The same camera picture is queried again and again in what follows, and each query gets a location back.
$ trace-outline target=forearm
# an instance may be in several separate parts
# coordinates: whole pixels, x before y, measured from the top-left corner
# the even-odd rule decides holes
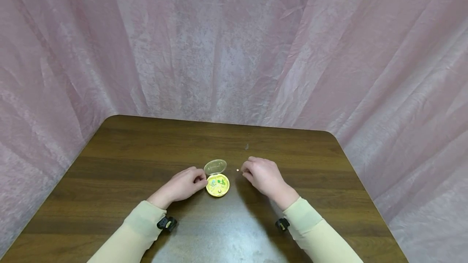
[[[350,245],[302,198],[284,212],[290,233],[314,263],[362,263]]]
[[[142,201],[88,263],[139,263],[158,238],[156,224],[166,211]]]

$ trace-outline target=round pill box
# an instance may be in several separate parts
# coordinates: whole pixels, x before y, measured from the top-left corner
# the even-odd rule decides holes
[[[229,179],[222,172],[228,167],[224,160],[214,160],[205,165],[203,170],[207,176],[206,190],[211,196],[224,196],[229,190]]]

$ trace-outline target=curtain fold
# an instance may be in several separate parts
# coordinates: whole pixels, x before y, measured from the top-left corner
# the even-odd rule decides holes
[[[468,256],[468,0],[0,0],[0,254],[115,114],[326,130],[410,262]]]

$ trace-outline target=wood grain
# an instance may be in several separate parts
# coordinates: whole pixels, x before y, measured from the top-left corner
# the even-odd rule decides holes
[[[277,162],[364,262],[407,262],[331,134],[135,116],[104,121],[1,262],[86,262],[139,201],[178,171],[218,158],[228,163],[227,195],[203,190],[171,205],[178,228],[142,262],[310,262],[236,171],[250,155]]]

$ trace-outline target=wrist strap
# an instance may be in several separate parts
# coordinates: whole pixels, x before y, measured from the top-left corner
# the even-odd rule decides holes
[[[172,216],[169,216],[169,217],[163,217],[162,220],[160,220],[156,226],[158,227],[158,229],[162,229],[162,230],[167,230],[168,232],[172,232],[173,229],[176,228],[177,226],[177,221],[175,218],[173,218]]]

